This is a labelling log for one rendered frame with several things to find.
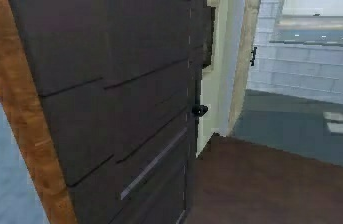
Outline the dark brown room door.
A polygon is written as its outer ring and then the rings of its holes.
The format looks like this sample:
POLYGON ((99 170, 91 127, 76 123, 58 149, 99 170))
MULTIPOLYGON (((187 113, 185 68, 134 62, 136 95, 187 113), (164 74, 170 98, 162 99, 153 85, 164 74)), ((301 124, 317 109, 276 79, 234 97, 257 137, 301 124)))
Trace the dark brown room door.
POLYGON ((8 0, 78 224, 184 224, 207 0, 8 0))

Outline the beige room door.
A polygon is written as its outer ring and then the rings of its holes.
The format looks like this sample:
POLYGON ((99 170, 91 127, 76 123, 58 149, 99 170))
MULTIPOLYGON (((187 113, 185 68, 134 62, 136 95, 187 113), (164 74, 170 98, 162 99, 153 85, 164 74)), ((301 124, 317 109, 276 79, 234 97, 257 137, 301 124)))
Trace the beige room door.
POLYGON ((233 134, 234 126, 241 115, 248 72, 253 58, 254 38, 261 0, 245 0, 240 42, 236 58, 233 91, 229 111, 227 135, 233 134))

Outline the window with grey sill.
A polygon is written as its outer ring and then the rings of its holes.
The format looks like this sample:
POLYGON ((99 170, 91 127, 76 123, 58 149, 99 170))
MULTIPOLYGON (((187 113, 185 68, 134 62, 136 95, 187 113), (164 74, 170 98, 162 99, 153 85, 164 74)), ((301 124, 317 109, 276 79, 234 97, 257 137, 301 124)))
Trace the window with grey sill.
POLYGON ((279 0, 269 42, 343 47, 343 0, 279 0))

